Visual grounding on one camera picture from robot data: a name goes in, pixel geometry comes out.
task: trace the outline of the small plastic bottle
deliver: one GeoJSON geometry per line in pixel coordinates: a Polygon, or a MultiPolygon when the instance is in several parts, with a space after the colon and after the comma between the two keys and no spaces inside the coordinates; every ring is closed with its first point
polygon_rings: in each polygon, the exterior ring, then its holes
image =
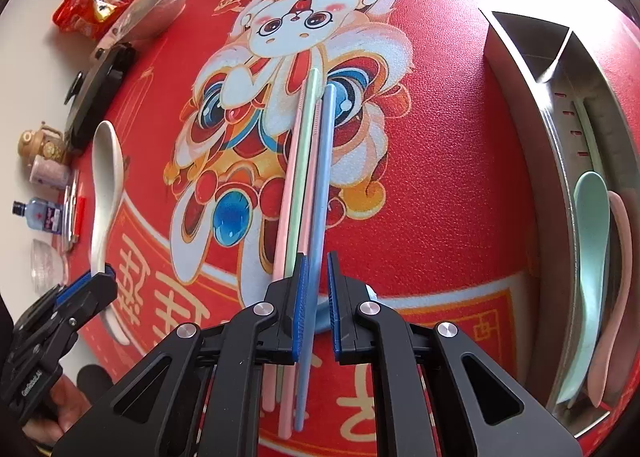
{"type": "Polygon", "coordinates": [[[62,233],[62,205],[34,197],[27,204],[14,201],[13,212],[27,219],[33,230],[62,233]]]}

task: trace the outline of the black lid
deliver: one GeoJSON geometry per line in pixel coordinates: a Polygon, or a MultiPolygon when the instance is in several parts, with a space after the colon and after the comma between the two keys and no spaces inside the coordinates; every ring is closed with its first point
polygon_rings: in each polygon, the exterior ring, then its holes
{"type": "Polygon", "coordinates": [[[24,211],[26,208],[27,208],[27,205],[24,202],[14,201],[12,212],[14,213],[14,215],[20,215],[20,217],[23,217],[24,211]]]}

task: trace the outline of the human hand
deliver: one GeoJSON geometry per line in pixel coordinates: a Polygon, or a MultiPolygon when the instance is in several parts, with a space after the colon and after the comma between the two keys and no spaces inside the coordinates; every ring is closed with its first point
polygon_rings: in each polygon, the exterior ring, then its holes
{"type": "Polygon", "coordinates": [[[84,393],[76,387],[64,374],[51,387],[50,396],[58,407],[58,421],[51,419],[30,419],[23,430],[27,437],[53,446],[82,415],[91,408],[84,393]]]}

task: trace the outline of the red snack package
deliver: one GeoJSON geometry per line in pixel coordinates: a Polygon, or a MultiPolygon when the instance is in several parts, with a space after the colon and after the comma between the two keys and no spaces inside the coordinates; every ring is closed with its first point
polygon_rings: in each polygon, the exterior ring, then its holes
{"type": "Polygon", "coordinates": [[[133,0],[63,0],[53,14],[60,31],[79,33],[100,39],[133,0]]]}

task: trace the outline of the green spoon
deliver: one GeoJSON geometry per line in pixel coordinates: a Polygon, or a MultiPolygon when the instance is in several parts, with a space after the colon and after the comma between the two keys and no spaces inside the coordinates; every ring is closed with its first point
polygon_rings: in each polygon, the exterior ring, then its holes
{"type": "Polygon", "coordinates": [[[609,196],[596,172],[580,176],[574,191],[575,219],[580,246],[580,303],[582,321],[574,359],[564,377],[557,403],[574,397],[589,369],[598,338],[602,281],[609,239],[609,196]]]}

